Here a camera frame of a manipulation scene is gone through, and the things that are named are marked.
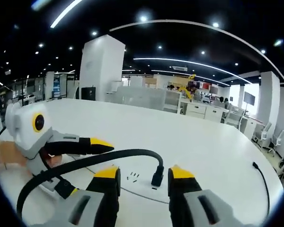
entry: floor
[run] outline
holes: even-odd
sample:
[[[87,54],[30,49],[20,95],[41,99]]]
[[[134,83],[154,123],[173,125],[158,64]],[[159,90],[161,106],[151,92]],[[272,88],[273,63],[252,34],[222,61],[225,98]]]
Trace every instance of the floor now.
[[[263,153],[263,155],[267,158],[267,160],[270,162],[270,164],[273,166],[273,168],[275,170],[279,170],[279,162],[281,160],[281,158],[278,156],[278,154],[275,154],[275,156],[273,156],[272,153],[268,153],[268,149],[266,148],[261,148],[258,144],[256,144],[254,141],[252,141],[257,147],[258,149]],[[282,185],[284,187],[284,178],[280,179],[282,182]]]

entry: cable connector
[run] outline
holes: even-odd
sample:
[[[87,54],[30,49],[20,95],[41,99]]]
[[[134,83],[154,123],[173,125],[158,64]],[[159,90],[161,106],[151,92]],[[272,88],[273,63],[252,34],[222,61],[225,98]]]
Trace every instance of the cable connector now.
[[[259,169],[257,163],[255,163],[255,162],[252,163],[252,166],[253,166],[254,168],[256,168],[256,169]]]
[[[153,174],[151,184],[160,187],[163,180],[163,166],[158,166],[156,172]]]

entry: office chair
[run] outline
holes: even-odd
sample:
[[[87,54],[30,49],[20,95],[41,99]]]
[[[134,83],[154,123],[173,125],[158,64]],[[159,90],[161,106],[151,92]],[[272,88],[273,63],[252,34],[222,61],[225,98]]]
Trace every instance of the office chair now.
[[[271,149],[268,150],[268,153],[271,152],[273,154],[273,157],[275,156],[275,149],[276,149],[276,147],[281,145],[283,137],[284,137],[284,130],[281,131],[279,136],[273,135],[271,142],[274,146]]]
[[[271,127],[271,123],[268,122],[267,125],[262,130],[255,130],[254,132],[254,140],[257,144],[258,142],[261,142],[261,149],[263,148],[263,141],[267,139],[267,132],[269,131]]]
[[[240,130],[241,119],[244,113],[245,113],[245,110],[232,105],[226,117],[224,118],[223,123],[232,125]]]

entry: ceiling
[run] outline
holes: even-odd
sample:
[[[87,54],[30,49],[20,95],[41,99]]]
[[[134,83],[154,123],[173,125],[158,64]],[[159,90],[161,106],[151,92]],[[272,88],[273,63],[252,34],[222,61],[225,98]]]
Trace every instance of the ceiling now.
[[[264,49],[266,57],[284,75],[284,0],[265,4],[254,0],[82,0],[55,28],[50,28],[51,24],[73,0],[44,0],[44,6],[38,10],[32,9],[32,2],[0,1],[0,81],[4,84],[27,75],[30,78],[42,77],[49,70],[76,70],[79,74],[84,44],[106,34],[126,45],[123,69],[135,69],[135,74],[153,74],[151,70],[176,72],[170,66],[182,66],[188,68],[182,73],[195,73],[217,81],[232,77],[228,73],[187,62],[133,60],[166,58],[198,62],[235,75],[273,71],[284,82],[255,50],[212,29],[181,23],[153,23],[109,31],[139,22],[142,16],[147,20],[185,20],[211,26],[217,22],[220,29],[259,50]],[[282,39],[283,43],[275,47],[277,39]],[[247,79],[252,83],[260,82],[259,75]],[[226,83],[245,82],[234,79]]]

